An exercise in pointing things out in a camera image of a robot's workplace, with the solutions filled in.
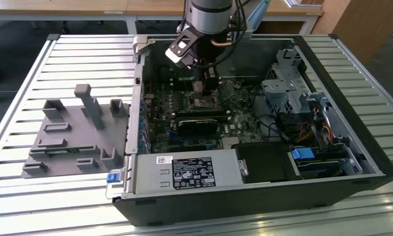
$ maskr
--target white table leg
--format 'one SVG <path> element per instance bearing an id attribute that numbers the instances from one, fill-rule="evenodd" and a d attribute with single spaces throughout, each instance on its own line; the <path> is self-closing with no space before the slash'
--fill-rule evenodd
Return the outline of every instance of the white table leg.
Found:
<path id="1" fill-rule="evenodd" d="M 125 16 L 125 22 L 126 22 L 126 28 L 127 28 L 127 34 L 137 34 L 137 16 Z"/>
<path id="2" fill-rule="evenodd" d="M 318 19 L 318 16 L 309 16 L 309 18 L 303 22 L 302 27 L 299 29 L 299 34 L 310 34 L 311 33 L 317 19 Z"/>

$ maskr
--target wooden table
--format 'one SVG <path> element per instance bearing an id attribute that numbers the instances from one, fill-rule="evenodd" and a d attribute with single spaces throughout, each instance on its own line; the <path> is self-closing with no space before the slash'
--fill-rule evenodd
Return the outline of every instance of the wooden table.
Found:
<path id="1" fill-rule="evenodd" d="M 127 33 L 137 34 L 138 20 L 179 21 L 182 14 L 183 0 L 127 0 L 125 16 Z M 303 22 L 299 34 L 309 34 L 321 15 L 321 9 L 294 9 L 283 0 L 271 0 L 262 21 Z"/>
<path id="2" fill-rule="evenodd" d="M 127 0 L 0 0 L 0 20 L 123 20 Z"/>

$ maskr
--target yellow wire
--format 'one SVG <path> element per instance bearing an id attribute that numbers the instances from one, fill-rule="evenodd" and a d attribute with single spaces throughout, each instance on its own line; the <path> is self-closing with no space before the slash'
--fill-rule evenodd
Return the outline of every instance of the yellow wire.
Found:
<path id="1" fill-rule="evenodd" d="M 310 131 L 309 133 L 306 133 L 305 136 L 302 136 L 302 137 L 297 140 L 297 143 L 301 142 L 302 140 L 305 140 L 311 134 L 313 134 L 311 131 Z"/>
<path id="2" fill-rule="evenodd" d="M 329 142 L 331 143 L 331 133 L 330 133 L 330 129 L 327 126 L 322 126 L 326 130 L 327 130 L 327 138 L 329 138 Z"/>

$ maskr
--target floor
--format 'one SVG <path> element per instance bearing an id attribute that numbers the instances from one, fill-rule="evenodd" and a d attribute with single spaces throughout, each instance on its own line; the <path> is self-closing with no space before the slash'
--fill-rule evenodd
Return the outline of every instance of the floor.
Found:
<path id="1" fill-rule="evenodd" d="M 0 121 L 23 78 L 29 72 L 35 56 L 50 33 L 61 33 L 62 22 L 38 22 L 33 29 L 29 22 L 0 21 L 0 68 L 3 79 L 0 81 Z M 138 22 L 139 33 L 174 33 L 175 22 Z M 126 26 L 121 21 L 69 22 L 70 34 L 125 34 Z M 365 65 L 381 85 L 393 96 L 393 36 Z"/>

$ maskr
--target black cable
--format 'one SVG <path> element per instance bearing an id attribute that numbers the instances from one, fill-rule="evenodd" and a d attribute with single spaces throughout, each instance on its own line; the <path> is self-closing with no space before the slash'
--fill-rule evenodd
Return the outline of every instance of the black cable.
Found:
<path id="1" fill-rule="evenodd" d="M 182 22 L 181 22 L 181 31 L 183 31 L 185 19 L 186 19 L 186 0 L 183 2 L 183 15 L 182 15 Z"/>
<path id="2" fill-rule="evenodd" d="M 271 114 L 263 114 L 263 115 L 259 115 L 257 118 L 261 118 L 261 117 L 269 117 L 269 118 L 271 118 L 271 119 L 275 118 L 275 116 L 271 115 Z"/>
<path id="3" fill-rule="evenodd" d="M 269 130 L 271 130 L 275 134 L 278 134 L 279 137 L 281 137 L 286 142 L 290 142 L 289 137 L 287 137 L 285 134 L 282 134 L 281 131 L 278 131 L 277 129 L 274 129 L 274 128 L 270 127 L 273 123 L 271 123 L 270 125 L 266 125 L 266 124 L 259 120 L 258 117 L 257 117 L 257 121 L 259 122 L 259 124 L 261 124 L 262 126 L 265 126 L 265 127 L 266 127 Z"/>
<path id="4" fill-rule="evenodd" d="M 269 138 L 270 138 L 270 129 L 267 128 L 267 136 L 266 136 L 266 141 L 269 141 Z"/>
<path id="5" fill-rule="evenodd" d="M 241 6 L 246 6 L 246 4 L 250 2 L 251 0 L 247 0 L 243 2 L 243 4 Z"/>
<path id="6" fill-rule="evenodd" d="M 235 12 L 237 12 L 237 33 L 235 33 L 235 39 L 238 38 L 238 36 L 239 36 L 239 27 L 241 27 L 241 25 L 239 25 L 239 23 L 241 23 L 241 14 L 239 14 L 239 10 L 238 10 L 238 5 L 237 5 L 237 0 L 234 0 L 234 4 L 235 4 Z"/>
<path id="7" fill-rule="evenodd" d="M 229 57 L 230 55 L 233 54 L 234 50 L 235 50 L 235 45 L 237 43 L 241 41 L 242 37 L 243 37 L 243 34 L 246 32 L 246 29 L 247 29 L 247 25 L 246 25 L 246 16 L 245 16 L 245 13 L 243 13 L 243 10 L 242 10 L 242 6 L 241 6 L 241 1 L 239 0 L 235 0 L 235 4 L 238 5 L 237 7 L 237 11 L 241 11 L 241 16 L 242 16 L 242 22 L 243 22 L 243 29 L 242 29 L 242 33 L 241 35 L 238 36 L 237 40 L 231 43 L 231 49 L 229 50 L 229 52 L 226 53 L 226 55 L 219 59 L 217 60 L 214 63 L 209 64 L 209 65 L 195 65 L 195 68 L 198 69 L 207 69 L 207 68 L 211 68 L 214 67 L 215 65 L 218 65 L 219 63 L 222 63 Z"/>

